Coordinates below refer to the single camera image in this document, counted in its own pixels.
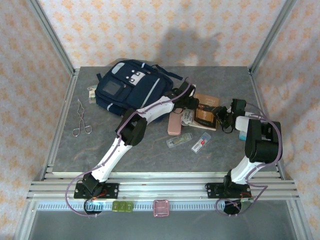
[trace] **floral wallpaper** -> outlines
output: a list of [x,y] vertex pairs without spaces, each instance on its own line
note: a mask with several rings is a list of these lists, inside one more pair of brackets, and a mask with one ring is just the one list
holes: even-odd
[[70,76],[26,0],[0,1],[0,32],[0,239],[11,239]]
[[248,66],[285,0],[39,0],[72,64]]
[[283,131],[286,173],[295,180],[314,239],[320,239],[320,5],[298,0],[255,80]]

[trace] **patterned wall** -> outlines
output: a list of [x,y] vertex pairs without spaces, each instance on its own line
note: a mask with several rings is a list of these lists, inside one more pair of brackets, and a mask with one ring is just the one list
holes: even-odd
[[250,65],[285,0],[39,0],[72,64]]
[[0,1],[0,32],[0,239],[10,239],[70,76],[26,0]]
[[299,0],[255,76],[283,130],[283,160],[320,239],[320,5]]

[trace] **phone case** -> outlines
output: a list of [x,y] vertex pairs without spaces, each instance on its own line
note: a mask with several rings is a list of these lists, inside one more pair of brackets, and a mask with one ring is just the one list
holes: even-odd
[[181,116],[182,109],[177,108],[175,111],[170,113],[169,124],[168,124],[168,134],[171,136],[179,136],[181,134]]

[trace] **pink phone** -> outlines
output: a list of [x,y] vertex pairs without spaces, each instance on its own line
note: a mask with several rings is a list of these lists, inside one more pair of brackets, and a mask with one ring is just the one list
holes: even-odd
[[181,134],[181,116],[183,110],[177,108],[174,112],[170,113],[168,134],[171,136],[179,136]]

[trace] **purple cable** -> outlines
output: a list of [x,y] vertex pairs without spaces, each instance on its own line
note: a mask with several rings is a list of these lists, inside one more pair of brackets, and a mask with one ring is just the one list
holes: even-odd
[[172,98],[172,99],[169,99],[169,100],[163,101],[163,102],[158,102],[158,103],[156,103],[155,105],[152,105],[152,106],[148,107],[144,112],[135,111],[135,112],[133,112],[133,113],[129,116],[129,118],[122,124],[121,127],[119,127],[118,131],[116,132],[117,136],[119,137],[119,140],[118,140],[118,143],[117,143],[117,145],[115,146],[114,150],[113,150],[113,151],[111,152],[111,154],[108,156],[108,158],[107,158],[100,166],[94,167],[93,169],[91,169],[91,170],[89,170],[89,171],[86,171],[86,172],[83,172],[83,173],[79,174],[78,176],[76,176],[74,179],[71,180],[71,182],[70,182],[70,183],[68,184],[68,186],[66,187],[66,190],[65,190],[65,193],[64,193],[64,200],[65,200],[66,205],[71,209],[71,211],[73,211],[75,214],[78,214],[79,216],[83,216],[83,217],[91,217],[91,216],[92,216],[92,215],[83,214],[83,213],[75,210],[75,209],[70,205],[70,203],[69,203],[69,201],[68,201],[68,191],[69,191],[71,185],[72,185],[77,179],[79,179],[80,177],[83,177],[84,175],[89,174],[89,173],[91,173],[91,172],[93,172],[93,171],[101,168],[102,166],[104,166],[104,165],[106,164],[106,162],[111,158],[111,156],[115,153],[115,151],[117,150],[118,146],[120,145],[120,142],[121,142],[121,134],[120,134],[120,132],[122,131],[122,129],[124,129],[124,127],[128,124],[128,122],[134,117],[134,115],[136,115],[136,114],[143,114],[143,113],[149,111],[150,109],[152,109],[152,108],[154,108],[154,107],[156,107],[156,106],[158,106],[158,105],[171,103],[171,102],[173,102],[174,100],[177,100],[178,98],[180,98],[182,95],[184,95],[184,94],[188,91],[188,89],[190,88],[190,86],[191,86],[191,83],[188,84],[188,87],[187,87],[181,94],[179,94],[178,96],[176,96],[176,97],[174,97],[174,98]]
[[[253,183],[250,183],[248,178],[251,176],[251,174],[252,174],[257,168],[260,168],[260,167],[268,167],[268,166],[275,165],[275,164],[280,160],[280,156],[281,156],[281,153],[282,153],[282,136],[281,136],[281,133],[280,133],[279,128],[266,116],[266,114],[265,114],[259,107],[257,107],[256,105],[253,105],[253,104],[251,104],[251,103],[247,103],[247,104],[250,105],[250,106],[253,106],[253,107],[256,108],[256,109],[258,109],[258,110],[261,112],[261,114],[262,114],[262,115],[258,115],[258,114],[251,115],[251,116],[250,116],[251,118],[258,119],[258,120],[264,120],[264,121],[266,121],[267,123],[271,124],[271,126],[275,129],[275,132],[276,132],[276,134],[277,134],[277,136],[278,136],[278,154],[277,154],[277,156],[276,156],[276,158],[274,159],[273,162],[271,162],[271,163],[262,163],[262,164],[259,164],[259,165],[257,165],[254,169],[252,169],[252,170],[245,176],[245,182],[246,182],[249,186],[251,186],[251,187],[256,187],[256,188],[263,188],[263,189],[262,189],[261,192],[256,196],[256,198],[253,200],[252,205],[250,205],[250,206],[249,206],[246,210],[244,210],[243,212],[241,212],[241,213],[239,212],[238,214],[235,214],[235,215],[234,215],[235,217],[238,216],[238,215],[240,215],[240,214],[244,214],[246,211],[248,211],[250,208],[252,208],[252,206],[256,203],[256,201],[260,198],[260,196],[261,196],[261,195],[264,193],[264,191],[268,188],[268,185],[255,185],[255,184],[253,184]],[[237,207],[238,210],[240,210],[239,207],[238,207],[238,205],[237,205],[237,203],[235,203],[234,201],[232,201],[232,200],[230,200],[230,199],[227,199],[227,198],[220,198],[220,199],[218,199],[218,201],[215,202],[215,209],[216,209],[216,211],[217,211],[219,214],[221,214],[221,215],[223,215],[223,216],[231,217],[231,216],[233,216],[233,215],[231,215],[231,214],[224,214],[224,213],[222,213],[222,212],[220,212],[220,211],[218,210],[218,203],[219,203],[220,201],[228,201],[229,203],[226,204],[226,205],[232,204],[232,205],[234,205],[235,207]]]

